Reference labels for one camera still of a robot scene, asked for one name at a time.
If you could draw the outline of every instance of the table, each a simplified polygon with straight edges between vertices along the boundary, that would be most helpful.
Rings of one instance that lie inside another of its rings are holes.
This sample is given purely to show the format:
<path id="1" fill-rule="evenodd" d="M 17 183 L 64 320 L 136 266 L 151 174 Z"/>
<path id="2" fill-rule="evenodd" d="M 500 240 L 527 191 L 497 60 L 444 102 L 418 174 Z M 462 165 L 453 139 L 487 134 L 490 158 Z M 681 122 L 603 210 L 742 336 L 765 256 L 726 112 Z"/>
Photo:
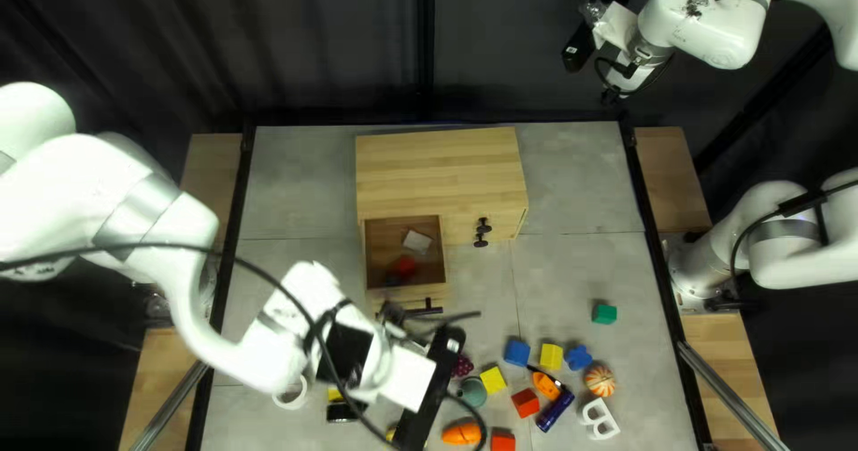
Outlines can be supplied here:
<path id="1" fill-rule="evenodd" d="M 516 240 L 476 252 L 469 244 L 447 251 L 452 293 L 448 311 L 478 308 L 483 318 L 463 323 L 465 351 L 478 367 L 501 357 L 508 336 L 538 348 L 542 339 L 584 342 L 618 375 L 608 401 L 623 433 L 606 449 L 692 449 L 696 446 L 664 312 L 644 238 L 644 226 L 614 122 L 516 125 L 530 213 Z M 354 183 L 354 138 L 398 128 L 260 128 L 246 194 L 238 253 L 275 275 L 297 259 L 331 267 L 359 306 L 363 298 Z M 271 292 L 236 271 L 224 335 L 239 338 Z M 615 325 L 589 323 L 598 299 L 619 307 Z M 531 354 L 531 362 L 538 352 Z M 520 368 L 500 363 L 509 388 L 482 413 L 490 425 L 515 431 L 519 449 L 593 448 L 572 414 L 549 434 L 520 420 L 509 393 L 526 385 Z M 579 379 L 559 373 L 576 391 Z M 204 449 L 376 447 L 359 425 L 324 423 L 324 390 L 311 391 L 301 413 L 285 416 L 268 396 L 217 375 L 203 436 Z M 370 418 L 388 424 L 399 410 L 373 405 Z M 439 429 L 462 413 L 443 406 Z"/>
<path id="2" fill-rule="evenodd" d="M 638 155 L 649 200 L 660 232 L 711 226 L 681 128 L 636 129 Z M 191 140 L 182 187 L 209 205 L 226 231 L 239 166 L 240 135 L 199 134 Z M 685 315 L 682 323 L 689 343 L 723 379 L 774 429 L 769 404 L 739 314 Z M 125 450 L 154 415 L 184 374 L 193 357 L 180 337 L 168 329 L 150 331 L 141 353 L 131 404 L 123 429 Z M 713 442 L 724 451 L 759 449 L 756 441 L 708 389 L 702 403 Z M 154 449 L 185 449 L 190 421 L 189 396 L 159 437 Z"/>

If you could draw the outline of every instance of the drawer handle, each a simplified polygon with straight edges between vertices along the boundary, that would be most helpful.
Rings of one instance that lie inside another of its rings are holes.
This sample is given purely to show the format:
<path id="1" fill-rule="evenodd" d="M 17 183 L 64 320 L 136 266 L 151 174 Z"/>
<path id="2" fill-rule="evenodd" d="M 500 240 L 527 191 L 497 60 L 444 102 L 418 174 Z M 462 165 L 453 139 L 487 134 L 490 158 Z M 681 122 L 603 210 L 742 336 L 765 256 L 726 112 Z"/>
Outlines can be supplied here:
<path id="1" fill-rule="evenodd" d="M 490 227 L 486 224 L 487 220 L 488 220 L 488 218 L 486 218 L 486 217 L 482 217 L 479 219 L 479 226 L 477 227 L 477 233 L 481 233 L 481 234 L 485 235 L 486 233 L 492 231 L 492 227 Z"/>
<path id="2" fill-rule="evenodd" d="M 488 247 L 488 241 L 482 239 L 482 234 L 477 234 L 477 241 L 474 242 L 474 246 L 477 248 Z"/>

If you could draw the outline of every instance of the yellow block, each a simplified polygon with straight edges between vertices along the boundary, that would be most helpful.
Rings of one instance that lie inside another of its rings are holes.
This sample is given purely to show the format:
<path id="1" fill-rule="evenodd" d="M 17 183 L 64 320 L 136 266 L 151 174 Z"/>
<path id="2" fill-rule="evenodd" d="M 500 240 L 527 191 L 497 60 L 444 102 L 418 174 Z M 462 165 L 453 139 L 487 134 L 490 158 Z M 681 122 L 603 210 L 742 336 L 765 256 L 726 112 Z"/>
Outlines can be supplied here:
<path id="1" fill-rule="evenodd" d="M 479 379 L 482 379 L 483 385 L 486 386 L 486 392 L 488 392 L 489 395 L 502 389 L 506 389 L 506 381 L 504 380 L 504 377 L 500 375 L 500 369 L 497 367 L 492 367 L 486 372 L 480 374 Z"/>
<path id="2" fill-rule="evenodd" d="M 563 365 L 563 347 L 554 344 L 543 344 L 539 365 L 547 370 L 559 370 Z"/>
<path id="3" fill-rule="evenodd" d="M 328 402 L 333 402 L 335 400 L 342 400 L 342 394 L 336 388 L 328 389 Z"/>

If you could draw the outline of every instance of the drawer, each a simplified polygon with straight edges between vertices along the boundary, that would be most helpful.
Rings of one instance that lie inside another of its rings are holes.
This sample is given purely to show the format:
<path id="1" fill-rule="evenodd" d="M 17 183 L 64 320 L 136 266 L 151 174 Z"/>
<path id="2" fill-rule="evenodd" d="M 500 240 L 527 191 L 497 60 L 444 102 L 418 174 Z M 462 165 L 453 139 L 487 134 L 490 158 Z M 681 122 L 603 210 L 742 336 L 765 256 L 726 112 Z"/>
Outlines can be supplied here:
<path id="1" fill-rule="evenodd" d="M 366 259 L 367 299 L 378 311 L 385 299 L 405 308 L 423 308 L 425 299 L 440 305 L 446 295 L 447 276 L 441 219 L 437 215 L 404 216 L 365 220 L 362 224 Z M 433 239 L 425 254 L 402 247 L 406 234 L 414 230 Z M 402 271 L 397 262 L 413 258 L 413 271 Z"/>
<path id="2" fill-rule="evenodd" d="M 527 208 L 442 215 L 441 228 L 444 243 L 446 245 L 460 245 L 476 240 L 476 228 L 479 226 L 479 219 L 482 216 L 488 218 L 487 224 L 492 227 L 492 232 L 486 234 L 483 237 L 484 240 L 489 242 L 511 240 L 518 236 L 518 230 L 527 216 Z"/>

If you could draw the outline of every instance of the red block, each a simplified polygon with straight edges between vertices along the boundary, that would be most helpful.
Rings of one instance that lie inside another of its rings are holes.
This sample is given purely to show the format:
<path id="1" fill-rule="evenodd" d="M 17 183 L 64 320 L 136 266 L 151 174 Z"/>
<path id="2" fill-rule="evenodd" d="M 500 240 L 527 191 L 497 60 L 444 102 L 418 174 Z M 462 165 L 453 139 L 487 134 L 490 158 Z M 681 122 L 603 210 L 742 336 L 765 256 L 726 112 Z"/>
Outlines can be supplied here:
<path id="1" fill-rule="evenodd" d="M 512 404 L 516 405 L 518 415 L 524 419 L 531 414 L 539 413 L 539 399 L 532 389 L 524 389 L 512 396 Z"/>
<path id="2" fill-rule="evenodd" d="M 516 451 L 516 436 L 493 430 L 492 451 Z"/>

